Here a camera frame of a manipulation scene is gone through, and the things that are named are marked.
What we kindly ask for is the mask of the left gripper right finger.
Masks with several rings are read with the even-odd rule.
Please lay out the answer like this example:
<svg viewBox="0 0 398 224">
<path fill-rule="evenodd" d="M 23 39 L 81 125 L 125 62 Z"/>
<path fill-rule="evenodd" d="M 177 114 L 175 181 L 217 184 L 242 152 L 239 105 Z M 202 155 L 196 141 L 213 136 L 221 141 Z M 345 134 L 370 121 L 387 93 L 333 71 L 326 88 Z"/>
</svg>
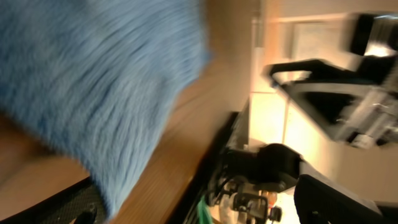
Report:
<svg viewBox="0 0 398 224">
<path fill-rule="evenodd" d="M 307 174 L 297 182 L 294 203 L 301 224 L 397 224 L 397 205 L 379 204 L 378 213 Z"/>
</svg>

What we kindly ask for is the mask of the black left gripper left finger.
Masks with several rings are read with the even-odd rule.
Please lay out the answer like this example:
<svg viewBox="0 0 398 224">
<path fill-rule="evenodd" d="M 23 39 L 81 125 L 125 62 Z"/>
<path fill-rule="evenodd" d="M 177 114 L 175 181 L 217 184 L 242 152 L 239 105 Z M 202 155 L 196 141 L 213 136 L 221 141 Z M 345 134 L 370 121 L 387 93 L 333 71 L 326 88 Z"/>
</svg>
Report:
<svg viewBox="0 0 398 224">
<path fill-rule="evenodd" d="M 1 224 L 104 223 L 107 211 L 96 185 L 88 177 L 67 189 L 1 220 Z"/>
</svg>

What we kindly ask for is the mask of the blue cloth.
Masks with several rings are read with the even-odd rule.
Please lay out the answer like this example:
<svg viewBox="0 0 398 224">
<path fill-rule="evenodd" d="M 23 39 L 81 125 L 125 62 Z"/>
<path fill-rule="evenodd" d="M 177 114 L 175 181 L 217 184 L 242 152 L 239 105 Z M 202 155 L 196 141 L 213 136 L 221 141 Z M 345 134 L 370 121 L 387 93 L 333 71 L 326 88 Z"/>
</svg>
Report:
<svg viewBox="0 0 398 224">
<path fill-rule="evenodd" d="M 1 110 L 119 212 L 209 59 L 197 0 L 1 1 Z"/>
</svg>

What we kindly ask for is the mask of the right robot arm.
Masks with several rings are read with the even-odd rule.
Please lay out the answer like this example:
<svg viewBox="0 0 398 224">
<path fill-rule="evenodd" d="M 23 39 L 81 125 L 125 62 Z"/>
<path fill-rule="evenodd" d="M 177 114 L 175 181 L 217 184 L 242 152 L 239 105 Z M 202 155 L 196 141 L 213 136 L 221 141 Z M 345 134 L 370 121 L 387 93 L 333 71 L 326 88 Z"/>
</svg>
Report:
<svg viewBox="0 0 398 224">
<path fill-rule="evenodd" d="M 351 15 L 355 71 L 320 59 L 271 65 L 264 75 L 333 141 L 358 148 L 397 142 L 397 14 Z"/>
</svg>

